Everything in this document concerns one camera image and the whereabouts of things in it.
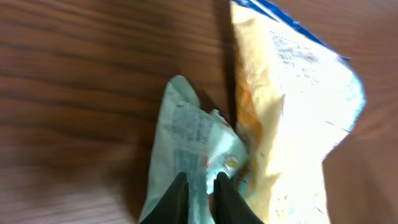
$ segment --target blue edge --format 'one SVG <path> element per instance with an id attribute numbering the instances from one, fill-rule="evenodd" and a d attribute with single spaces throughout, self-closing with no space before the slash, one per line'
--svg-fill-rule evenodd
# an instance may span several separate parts
<path id="1" fill-rule="evenodd" d="M 327 46 L 327 44 L 325 44 L 324 42 L 322 42 L 318 37 L 316 37 L 315 35 L 313 35 L 310 31 L 306 30 L 306 28 L 304 28 L 303 26 L 300 25 L 299 22 L 293 20 L 288 14 L 286 14 L 284 11 L 280 10 L 274 3 L 269 2 L 268 0 L 232 0 L 236 3 L 238 3 L 241 6 L 244 7 L 248 7 L 250 9 L 253 9 L 273 20 L 275 20 L 271 15 L 269 15 L 268 13 L 266 13 L 265 11 L 263 11 L 260 7 L 258 7 L 257 5 L 255 5 L 253 3 L 253 1 L 258 2 L 259 4 L 261 4 L 262 6 L 264 6 L 265 8 L 267 8 L 268 10 L 270 10 L 272 13 L 274 13 L 275 16 L 277 16 L 279 19 L 281 19 L 282 21 L 284 21 L 287 25 L 291 26 L 291 28 L 293 28 L 294 30 L 296 30 L 297 32 L 299 32 L 300 34 L 303 34 L 304 36 L 306 36 L 307 38 L 309 38 L 310 40 L 334 51 L 331 47 Z M 349 62 L 351 59 L 348 57 L 343 57 L 341 56 L 341 59 L 343 59 L 344 62 Z M 357 85 L 360 86 L 360 90 L 361 93 L 360 95 L 362 96 L 362 101 L 361 104 L 358 105 L 358 108 L 355 112 L 355 116 L 353 117 L 353 122 L 351 124 L 351 126 L 349 127 L 349 129 L 345 129 L 346 131 L 350 132 L 355 125 L 355 121 L 357 120 L 359 114 L 362 112 L 362 109 L 364 108 L 365 104 L 366 104 L 366 98 L 365 98 L 365 93 L 364 93 L 364 88 L 363 85 L 361 83 L 361 81 L 359 80 L 359 78 L 356 76 L 356 74 L 353 72 L 354 75 L 354 82 L 356 82 Z"/>

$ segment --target plastic bag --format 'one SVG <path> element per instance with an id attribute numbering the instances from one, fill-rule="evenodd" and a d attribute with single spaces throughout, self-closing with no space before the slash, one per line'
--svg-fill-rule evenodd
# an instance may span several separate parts
<path id="1" fill-rule="evenodd" d="M 169 81 L 160 107 L 149 167 L 147 198 L 139 221 L 154 209 L 179 172 L 187 173 L 188 223 L 212 222 L 208 194 L 218 172 L 229 177 L 247 160 L 246 149 L 217 110 L 200 109 L 184 77 Z"/>
<path id="2" fill-rule="evenodd" d="M 250 163 L 239 192 L 265 223 L 328 223 L 322 160 L 365 104 L 345 59 L 267 1 L 231 4 L 237 131 Z"/>

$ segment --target brown background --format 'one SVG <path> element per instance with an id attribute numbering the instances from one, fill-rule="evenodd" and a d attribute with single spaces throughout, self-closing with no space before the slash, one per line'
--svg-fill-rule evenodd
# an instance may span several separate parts
<path id="1" fill-rule="evenodd" d="M 398 1 L 276 3 L 366 90 L 324 163 L 332 222 L 398 221 Z M 0 0 L 0 223 L 136 223 L 167 81 L 234 123 L 232 67 L 226 0 Z"/>

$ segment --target light green object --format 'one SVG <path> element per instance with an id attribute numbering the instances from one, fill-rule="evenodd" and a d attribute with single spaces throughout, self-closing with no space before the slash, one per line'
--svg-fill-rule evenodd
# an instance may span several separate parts
<path id="1" fill-rule="evenodd" d="M 217 173 L 231 177 L 246 160 L 243 143 L 218 111 L 202 111 L 189 82 L 182 76 L 173 77 L 160 107 L 147 198 L 139 222 L 155 208 L 177 174 L 185 172 L 189 183 L 188 223 L 208 223 L 208 194 Z"/>

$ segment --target wooden table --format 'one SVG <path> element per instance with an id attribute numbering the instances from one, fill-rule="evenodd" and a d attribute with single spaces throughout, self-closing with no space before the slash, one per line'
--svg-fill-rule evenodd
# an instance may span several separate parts
<path id="1" fill-rule="evenodd" d="M 332 222 L 396 222 L 398 2 L 276 2 L 366 90 L 324 162 Z M 168 80 L 234 122 L 231 41 L 227 0 L 0 0 L 0 223 L 136 223 Z"/>

